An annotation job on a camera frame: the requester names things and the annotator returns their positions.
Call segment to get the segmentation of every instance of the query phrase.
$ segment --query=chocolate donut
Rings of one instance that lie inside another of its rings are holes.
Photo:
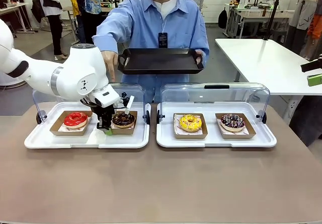
[[[228,131],[238,132],[245,127],[245,121],[236,114],[225,114],[221,118],[221,125]]]
[[[132,114],[125,112],[117,113],[113,116],[112,122],[119,128],[128,128],[134,124],[135,117]]]

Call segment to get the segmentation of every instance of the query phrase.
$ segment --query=red glazed donut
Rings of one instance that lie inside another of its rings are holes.
[[[88,116],[83,112],[73,112],[67,115],[64,119],[64,124],[67,128],[76,129],[85,126]]]

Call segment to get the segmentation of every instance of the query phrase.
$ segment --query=black serving tray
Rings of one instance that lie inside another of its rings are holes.
[[[125,49],[119,55],[123,74],[197,74],[204,69],[194,49]]]

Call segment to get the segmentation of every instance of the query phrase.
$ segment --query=clear acrylic cover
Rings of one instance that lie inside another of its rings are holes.
[[[146,120],[145,95],[144,90],[140,85],[113,83],[111,86],[120,96],[123,92],[127,94],[126,97],[134,96],[132,105],[142,109],[142,112],[138,112],[138,116],[143,116],[144,120]],[[37,119],[37,121],[39,121],[38,123],[46,121],[47,113],[58,103],[70,102],[61,97],[51,96],[35,90],[33,91],[33,100],[39,115],[39,119]]]
[[[161,89],[160,121],[164,116],[164,107],[179,102],[203,104],[222,104],[225,102],[244,102],[256,112],[256,118],[263,120],[270,97],[269,90],[258,83],[205,83],[205,84],[169,84]]]

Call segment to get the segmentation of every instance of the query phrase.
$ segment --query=chocolate sprinkled donut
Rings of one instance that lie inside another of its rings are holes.
[[[245,126],[245,121],[243,118],[236,114],[225,114],[221,118],[221,122],[231,128],[243,128]]]
[[[112,121],[115,125],[127,126],[135,121],[135,117],[132,114],[125,114],[125,112],[122,112],[115,114]]]

